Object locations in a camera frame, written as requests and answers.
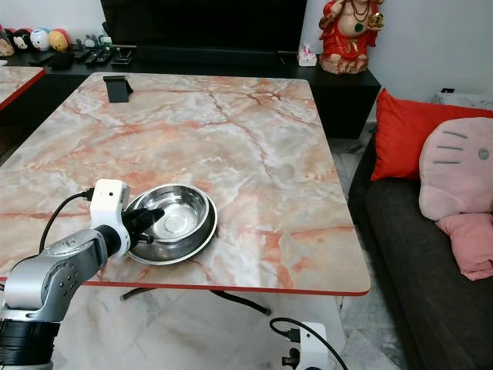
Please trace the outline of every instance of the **hello kitty pillow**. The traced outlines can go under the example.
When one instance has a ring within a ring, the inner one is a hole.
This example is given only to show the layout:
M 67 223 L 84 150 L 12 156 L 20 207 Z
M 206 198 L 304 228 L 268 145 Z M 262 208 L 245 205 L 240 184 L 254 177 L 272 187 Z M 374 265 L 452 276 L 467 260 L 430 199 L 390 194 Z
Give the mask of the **hello kitty pillow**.
M 493 119 L 443 122 L 419 159 L 419 207 L 431 220 L 493 211 Z

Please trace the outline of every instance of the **ganesha statue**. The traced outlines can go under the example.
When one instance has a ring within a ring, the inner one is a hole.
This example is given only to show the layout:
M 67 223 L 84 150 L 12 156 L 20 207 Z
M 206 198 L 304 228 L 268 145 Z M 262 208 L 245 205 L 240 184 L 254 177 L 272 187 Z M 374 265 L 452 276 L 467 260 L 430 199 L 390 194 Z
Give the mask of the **ganesha statue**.
M 328 72 L 359 73 L 367 69 L 367 47 L 375 46 L 384 16 L 378 6 L 385 0 L 331 0 L 319 26 L 324 31 L 320 65 Z

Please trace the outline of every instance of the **red table edge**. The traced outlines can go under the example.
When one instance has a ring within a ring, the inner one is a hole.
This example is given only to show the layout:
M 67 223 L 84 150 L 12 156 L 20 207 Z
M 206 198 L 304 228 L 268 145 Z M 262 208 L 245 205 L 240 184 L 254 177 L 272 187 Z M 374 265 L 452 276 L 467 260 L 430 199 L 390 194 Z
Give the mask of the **red table edge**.
M 305 295 L 333 295 L 341 297 L 360 297 L 370 291 L 310 291 L 306 289 L 286 288 L 255 288 L 255 287 L 226 287 L 223 285 L 186 285 L 186 284 L 150 284 L 150 283 L 125 283 L 118 281 L 87 281 L 83 285 L 91 287 L 115 287 L 115 288 L 155 288 L 155 289 L 188 289 L 198 291 L 252 291 L 257 293 L 284 293 Z
M 17 99 L 24 91 L 26 91 L 29 87 L 34 85 L 39 79 L 41 79 L 45 75 L 45 69 L 41 68 L 41 71 L 36 73 L 28 82 L 22 85 L 19 89 L 13 92 L 7 99 L 0 103 L 0 110 L 4 109 L 8 104 L 12 103 L 15 99 Z

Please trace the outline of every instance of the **red cushion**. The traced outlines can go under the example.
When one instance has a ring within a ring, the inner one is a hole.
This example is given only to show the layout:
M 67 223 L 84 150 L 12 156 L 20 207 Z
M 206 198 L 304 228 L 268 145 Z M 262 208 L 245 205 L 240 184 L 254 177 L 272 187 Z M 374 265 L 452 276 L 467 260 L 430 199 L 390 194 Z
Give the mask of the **red cushion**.
M 433 130 L 450 119 L 487 117 L 493 111 L 395 99 L 383 89 L 377 99 L 377 163 L 371 179 L 419 180 L 419 156 Z

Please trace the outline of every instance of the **white wall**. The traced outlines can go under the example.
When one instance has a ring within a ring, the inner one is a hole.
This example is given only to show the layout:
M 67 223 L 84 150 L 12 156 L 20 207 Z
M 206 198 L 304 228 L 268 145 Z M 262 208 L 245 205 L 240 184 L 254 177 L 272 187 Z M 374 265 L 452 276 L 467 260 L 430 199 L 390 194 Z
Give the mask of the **white wall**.
M 318 52 L 325 2 L 308 0 L 301 36 Z M 493 91 L 493 0 L 387 0 L 381 11 L 387 27 L 370 51 L 370 70 L 395 96 L 426 100 L 444 86 Z M 100 33 L 103 21 L 99 0 L 0 0 L 5 27 L 63 27 L 83 37 Z
M 0 23 L 4 27 L 66 29 L 70 37 L 103 33 L 105 21 L 100 0 L 0 0 Z

